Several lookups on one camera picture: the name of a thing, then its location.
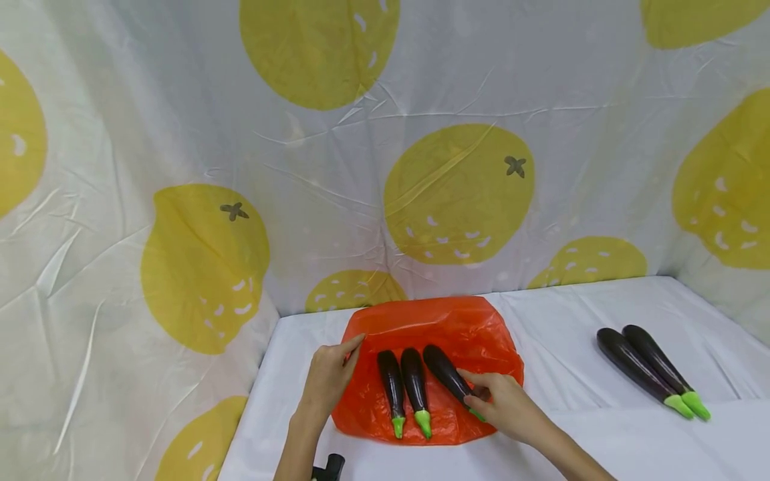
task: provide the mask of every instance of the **person's right hand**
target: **person's right hand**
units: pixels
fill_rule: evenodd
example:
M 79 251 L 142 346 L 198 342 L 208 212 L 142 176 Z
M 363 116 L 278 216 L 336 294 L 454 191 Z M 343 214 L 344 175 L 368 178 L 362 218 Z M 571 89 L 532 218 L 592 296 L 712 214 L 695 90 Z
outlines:
M 489 389 L 492 395 L 490 402 L 486 403 L 476 396 L 466 396 L 464 402 L 504 435 L 533 446 L 558 430 L 516 379 L 497 373 L 457 371 L 475 386 Z

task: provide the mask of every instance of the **red plastic bag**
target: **red plastic bag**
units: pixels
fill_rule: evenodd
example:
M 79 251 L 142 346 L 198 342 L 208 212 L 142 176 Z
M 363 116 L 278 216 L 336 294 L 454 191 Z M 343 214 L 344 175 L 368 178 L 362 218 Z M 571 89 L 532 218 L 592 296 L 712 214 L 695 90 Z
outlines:
M 407 422 L 396 439 L 390 407 L 377 369 L 377 353 L 391 349 L 398 359 L 407 347 L 422 352 L 439 346 L 456 367 L 471 372 L 501 372 L 524 382 L 521 361 L 503 318 L 482 297 L 447 297 L 387 302 L 353 314 L 343 342 L 365 332 L 353 379 L 332 413 L 345 434 L 398 445 L 457 445 L 488 436 L 495 428 L 482 423 L 425 369 L 433 437 L 426 440 L 404 395 Z

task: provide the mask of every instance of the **eggplant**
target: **eggplant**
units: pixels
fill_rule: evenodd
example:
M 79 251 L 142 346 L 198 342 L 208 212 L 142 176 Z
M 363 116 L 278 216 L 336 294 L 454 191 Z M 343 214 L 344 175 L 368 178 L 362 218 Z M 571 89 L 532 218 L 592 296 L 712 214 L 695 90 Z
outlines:
M 406 348 L 401 353 L 401 376 L 414 411 L 414 420 L 422 429 L 425 439 L 430 439 L 433 433 L 430 430 L 430 412 L 425 392 L 425 369 L 420 353 L 414 347 Z
M 460 401 L 471 414 L 476 416 L 482 423 L 486 420 L 483 416 L 470 408 L 463 399 L 465 396 L 472 396 L 473 392 L 470 390 L 470 386 L 465 382 L 463 376 L 457 372 L 457 368 L 449 360 L 444 351 L 440 347 L 433 344 L 428 344 L 423 349 L 423 359 L 425 360 L 425 366 L 428 366 L 428 370 L 438 379 L 438 381 L 449 389 L 458 401 Z
M 604 355 L 642 389 L 685 418 L 695 417 L 682 398 L 658 376 L 622 334 L 605 327 L 598 330 L 596 340 Z
M 693 413 L 704 421 L 711 419 L 711 413 L 706 409 L 706 406 L 703 406 L 701 397 L 674 367 L 674 363 L 668 360 L 663 349 L 655 342 L 655 339 L 652 339 L 649 332 L 639 326 L 629 324 L 623 328 L 623 336 L 628 339 L 629 343 L 641 354 L 644 360 L 652 366 L 652 369 L 669 386 L 674 388 L 674 391 L 681 396 L 681 400 L 685 402 Z
M 403 424 L 407 415 L 403 411 L 403 380 L 401 370 L 398 369 L 398 360 L 393 351 L 380 351 L 377 353 L 377 367 L 380 368 L 380 379 L 385 388 L 385 396 L 390 405 L 390 421 L 393 423 L 393 434 L 396 439 L 403 437 Z

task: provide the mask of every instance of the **lemon leaf print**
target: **lemon leaf print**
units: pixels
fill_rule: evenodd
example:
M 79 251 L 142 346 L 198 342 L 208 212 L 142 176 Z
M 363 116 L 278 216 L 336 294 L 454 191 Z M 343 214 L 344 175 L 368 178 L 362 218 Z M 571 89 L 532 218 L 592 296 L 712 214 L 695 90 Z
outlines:
M 216 481 L 245 407 L 245 396 L 232 396 L 183 427 L 163 454 L 155 481 Z
M 387 272 L 349 270 L 325 278 L 310 291 L 306 312 L 333 311 L 374 306 L 407 299 L 398 282 Z
M 722 264 L 770 269 L 770 89 L 724 117 L 689 153 L 671 205 Z
M 385 220 L 398 248 L 426 264 L 473 264 L 518 230 L 534 192 L 534 160 L 515 134 L 486 124 L 430 133 L 385 183 Z
M 623 239 L 589 236 L 574 240 L 532 279 L 528 289 L 647 275 L 647 259 Z
M 259 213 L 238 192 L 206 184 L 154 196 L 141 277 L 156 321 L 182 345 L 220 354 L 253 318 L 270 261 Z
M 382 73 L 399 9 L 399 0 L 241 0 L 241 39 L 275 93 L 307 109 L 337 109 Z
M 655 48 L 684 48 L 745 27 L 770 0 L 641 0 L 647 41 Z
M 38 184 L 47 149 L 48 134 L 35 91 L 0 50 L 0 218 Z

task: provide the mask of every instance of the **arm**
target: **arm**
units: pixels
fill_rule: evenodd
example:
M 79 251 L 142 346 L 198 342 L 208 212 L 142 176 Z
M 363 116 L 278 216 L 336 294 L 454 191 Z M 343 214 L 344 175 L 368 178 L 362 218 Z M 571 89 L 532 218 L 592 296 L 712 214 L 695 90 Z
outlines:
M 567 481 L 614 481 L 610 473 L 555 425 L 553 433 L 544 436 L 544 440 L 541 445 L 532 447 L 551 461 Z
M 467 396 L 465 403 L 501 433 L 539 451 L 567 481 L 615 481 L 567 433 L 548 419 L 516 379 L 502 374 L 457 371 L 475 386 L 489 389 L 492 395 L 489 403 L 475 396 Z
M 362 341 L 363 334 L 338 346 L 321 346 L 313 355 L 273 481 L 310 480 L 318 439 L 353 378 Z

